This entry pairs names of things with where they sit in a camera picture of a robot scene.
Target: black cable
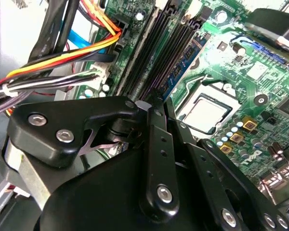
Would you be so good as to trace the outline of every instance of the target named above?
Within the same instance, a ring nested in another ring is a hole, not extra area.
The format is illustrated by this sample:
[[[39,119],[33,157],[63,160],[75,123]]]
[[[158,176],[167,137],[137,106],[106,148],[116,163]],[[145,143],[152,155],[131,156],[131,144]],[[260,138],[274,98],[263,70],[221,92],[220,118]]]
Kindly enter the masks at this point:
[[[58,52],[63,51],[67,42],[69,32],[71,31],[71,28],[72,28],[78,6],[79,6],[79,0],[68,0],[66,13],[65,13],[64,20],[62,23],[62,28],[61,28],[56,46],[53,50],[53,53],[58,53]]]
[[[99,25],[97,22],[95,22],[93,19],[91,19],[91,17],[88,15],[88,13],[85,11],[85,9],[79,4],[78,6],[78,11],[82,14],[82,16],[85,17],[85,19],[87,19],[90,23],[92,23],[93,25],[97,26],[98,28],[102,29],[102,30],[106,30],[105,27],[102,27],[101,25]]]
[[[64,66],[64,65],[69,64],[69,63],[82,61],[82,59],[87,58],[87,57],[90,57],[91,55],[96,54],[98,51],[99,51],[99,50],[93,51],[93,52],[91,52],[91,53],[89,53],[89,54],[85,54],[85,55],[83,55],[83,56],[81,56],[81,57],[77,57],[77,58],[68,60],[68,61],[66,61],[65,63],[58,64],[58,65],[56,65],[56,66],[47,67],[47,68],[42,68],[42,69],[39,69],[39,70],[36,70],[36,71],[32,71],[32,72],[30,72],[30,73],[20,73],[20,74],[17,74],[17,75],[15,75],[15,76],[12,76],[12,77],[10,77],[10,78],[7,78],[7,79],[4,80],[1,84],[8,83],[8,82],[10,82],[11,80],[15,80],[15,79],[18,79],[18,78],[23,78],[23,77],[27,77],[27,76],[31,76],[31,75],[36,75],[36,74],[39,74],[39,73],[42,73],[42,72],[45,72],[45,71],[53,70],[54,68],[58,68],[58,67]]]
[[[49,0],[41,32],[30,54],[29,62],[48,55],[54,50],[66,2],[67,0]]]
[[[64,51],[64,52],[60,52],[60,53],[56,53],[56,54],[47,55],[47,56],[44,56],[44,57],[42,57],[40,59],[37,59],[35,61],[29,62],[26,65],[24,65],[23,67],[34,65],[34,64],[37,64],[37,63],[40,63],[40,62],[43,62],[43,61],[58,57],[58,56],[60,56],[62,54],[71,53],[71,52],[74,52],[74,51],[77,51],[77,50],[78,49],[74,49],[74,50],[70,50],[70,51]],[[116,55],[114,55],[114,54],[103,54],[103,53],[94,53],[94,54],[92,54],[91,53],[91,56],[88,56],[87,58],[83,58],[82,61],[111,63],[111,62],[114,61],[115,58],[116,58]]]

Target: red wire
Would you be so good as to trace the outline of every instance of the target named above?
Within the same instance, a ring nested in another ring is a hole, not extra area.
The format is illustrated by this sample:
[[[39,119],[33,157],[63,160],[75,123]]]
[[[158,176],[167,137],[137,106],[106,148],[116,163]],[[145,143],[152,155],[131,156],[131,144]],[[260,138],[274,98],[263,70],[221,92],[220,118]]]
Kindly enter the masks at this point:
[[[44,68],[48,68],[48,67],[52,67],[52,66],[56,66],[56,65],[59,65],[59,64],[62,64],[62,63],[65,63],[66,61],[69,61],[69,60],[71,60],[71,59],[80,57],[80,56],[82,56],[82,55],[84,55],[84,54],[79,54],[79,55],[75,55],[75,56],[72,56],[72,57],[68,57],[68,58],[59,60],[59,61],[57,61],[57,62],[54,62],[54,63],[52,63],[52,64],[48,64],[48,65],[44,66],[43,69],[44,69]],[[25,71],[25,72],[22,72],[21,74],[30,73],[30,72],[33,72],[33,71],[37,71],[37,70],[39,70],[39,69],[41,69],[41,68],[39,67],[39,68],[35,68],[35,69],[29,70],[29,71]],[[3,79],[1,79],[1,80],[0,80],[0,85],[1,85],[2,82],[4,82],[6,79],[8,79],[8,78],[3,78]]]
[[[93,13],[91,13],[89,7],[85,4],[84,0],[81,0],[81,3],[86,8],[86,11],[88,15],[91,17],[91,19],[95,20],[99,25],[105,27],[104,24]]]
[[[67,50],[67,51],[69,51],[69,50],[70,50],[70,47],[69,47],[69,44],[68,44],[68,42],[66,42],[66,50]],[[71,66],[72,66],[72,73],[75,73],[75,64],[74,64],[74,63],[72,63],[72,64],[71,64]]]

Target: motherboard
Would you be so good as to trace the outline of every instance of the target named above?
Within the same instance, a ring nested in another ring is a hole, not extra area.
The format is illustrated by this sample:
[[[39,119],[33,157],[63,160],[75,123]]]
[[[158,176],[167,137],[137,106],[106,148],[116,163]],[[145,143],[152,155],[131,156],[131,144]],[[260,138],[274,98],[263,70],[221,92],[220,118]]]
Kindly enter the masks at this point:
[[[109,0],[105,13],[122,29],[107,51],[117,57],[86,64],[104,77],[78,99],[159,89],[195,139],[214,141],[256,185],[289,179],[289,0]],[[274,18],[284,37],[265,23]]]

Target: black wire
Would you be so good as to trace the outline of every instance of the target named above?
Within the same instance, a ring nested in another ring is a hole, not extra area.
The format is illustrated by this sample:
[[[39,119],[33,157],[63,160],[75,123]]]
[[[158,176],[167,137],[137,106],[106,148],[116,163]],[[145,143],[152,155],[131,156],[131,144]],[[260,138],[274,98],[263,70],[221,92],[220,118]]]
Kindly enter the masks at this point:
[[[92,23],[93,25],[97,26],[98,28],[102,29],[102,30],[106,30],[105,27],[102,27],[101,25],[99,25],[97,22],[95,22],[93,19],[91,19],[91,17],[88,15],[88,13],[85,11],[85,9],[79,4],[78,5],[78,11],[82,14],[82,16],[84,16],[90,23]]]
[[[27,77],[27,76],[31,76],[31,75],[36,75],[36,74],[42,73],[42,72],[44,72],[44,71],[53,70],[54,68],[58,68],[58,67],[64,66],[64,65],[69,64],[69,63],[82,61],[82,59],[87,58],[87,57],[90,57],[91,55],[96,54],[98,51],[99,51],[99,50],[93,51],[93,52],[91,52],[91,53],[89,53],[89,54],[85,54],[85,55],[83,55],[83,56],[80,56],[80,57],[77,57],[77,58],[68,60],[68,61],[66,61],[65,63],[58,64],[58,65],[56,65],[56,66],[52,66],[52,67],[48,67],[48,68],[42,68],[42,69],[39,69],[39,70],[36,70],[36,71],[32,71],[32,72],[30,72],[30,73],[20,73],[20,74],[18,74],[18,75],[15,75],[15,76],[12,76],[12,77],[10,77],[10,78],[7,78],[7,79],[4,80],[1,84],[8,83],[8,82],[10,82],[11,80],[15,80],[15,79],[18,79],[18,78],[23,78],[23,77]]]
[[[30,65],[34,65],[55,57],[58,57],[62,54],[68,54],[74,51],[77,51],[78,49],[74,49],[74,50],[70,50],[70,51],[64,51],[64,52],[60,52],[60,53],[56,53],[56,54],[51,54],[51,55],[47,55],[44,56],[40,59],[34,60],[32,62],[27,63],[26,65],[24,65],[23,67],[26,66],[30,66]],[[114,61],[114,59],[116,58],[116,56],[114,54],[103,54],[103,53],[94,53],[91,54],[91,56],[84,58],[83,61],[92,61],[92,62],[101,62],[101,63],[111,63]]]
[[[44,84],[44,85],[39,85],[39,86],[34,86],[34,87],[28,87],[28,88],[23,88],[23,89],[19,89],[17,90],[17,92],[19,91],[33,91],[33,90],[40,90],[40,89],[57,89],[57,88],[64,88],[64,87],[69,87],[71,84],[78,84],[78,83],[82,83],[82,82],[86,82],[89,80],[93,80],[98,76],[87,76],[87,77],[82,77],[82,78],[78,78],[78,79],[74,79],[74,80],[65,80],[62,83],[55,83],[55,84]]]
[[[50,0],[38,41],[29,62],[52,53],[57,40],[67,0]]]
[[[66,13],[65,13],[64,20],[62,23],[62,28],[61,28],[56,46],[53,50],[53,53],[58,53],[58,52],[63,51],[67,42],[69,32],[71,31],[71,28],[72,28],[78,6],[79,6],[79,0],[68,0]]]

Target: blue cable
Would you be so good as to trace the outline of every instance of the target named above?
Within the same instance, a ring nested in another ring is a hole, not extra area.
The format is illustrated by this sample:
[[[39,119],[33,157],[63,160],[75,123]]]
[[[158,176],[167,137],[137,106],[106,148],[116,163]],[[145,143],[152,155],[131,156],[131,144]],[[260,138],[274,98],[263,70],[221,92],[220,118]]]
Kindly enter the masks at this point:
[[[68,35],[68,40],[70,40],[75,46],[78,48],[84,48],[91,46],[91,44],[84,40],[79,34],[77,34],[74,30],[71,30]],[[101,49],[99,53],[104,54],[105,49]]]

